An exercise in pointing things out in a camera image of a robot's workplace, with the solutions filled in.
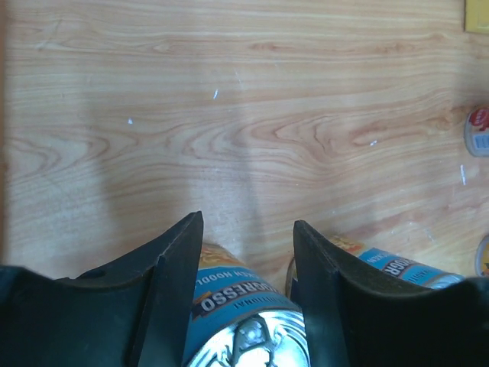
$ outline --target progresso soup can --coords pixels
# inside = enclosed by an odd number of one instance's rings
[[[302,312],[231,253],[203,244],[183,361],[310,366]]]
[[[464,277],[458,274],[448,273],[431,266],[420,264],[419,262],[402,258],[390,252],[372,248],[363,243],[346,239],[337,235],[329,236],[327,239],[339,248],[355,255],[360,260],[372,265],[393,277],[428,287],[432,289],[446,288],[449,285],[464,280]],[[296,262],[292,259],[286,280],[286,294],[292,299],[297,299],[297,270]]]

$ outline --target black plastic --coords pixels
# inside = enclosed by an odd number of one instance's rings
[[[180,367],[202,214],[77,279],[0,267],[0,366]]]
[[[313,367],[489,366],[489,279],[434,291],[391,277],[295,223]]]

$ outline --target blue label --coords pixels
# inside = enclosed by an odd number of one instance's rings
[[[443,275],[451,274],[378,248],[367,250],[359,258],[386,274],[424,287]]]
[[[262,310],[300,310],[297,305],[247,268],[199,269],[183,361],[218,331]]]

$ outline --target can lid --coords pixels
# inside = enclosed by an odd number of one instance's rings
[[[489,107],[473,109],[465,120],[465,146],[475,157],[489,157]]]
[[[482,239],[475,255],[475,273],[481,277],[489,276],[489,235]]]
[[[263,311],[215,334],[189,366],[309,367],[303,316],[297,311]]]

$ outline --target round container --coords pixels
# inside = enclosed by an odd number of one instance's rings
[[[431,266],[420,264],[419,262],[391,254],[378,248],[368,247],[361,242],[352,241],[336,235],[329,236],[327,239],[332,244],[355,255],[374,268],[423,287],[442,289],[464,280],[464,277],[461,275],[432,268]],[[290,299],[300,303],[297,285],[297,271],[293,259],[287,272],[285,291]]]
[[[468,114],[464,138],[473,156],[489,157],[489,107],[477,107]]]
[[[202,245],[187,367],[308,367],[300,308],[217,245]]]
[[[489,277],[489,235],[481,241],[475,256],[475,273]]]

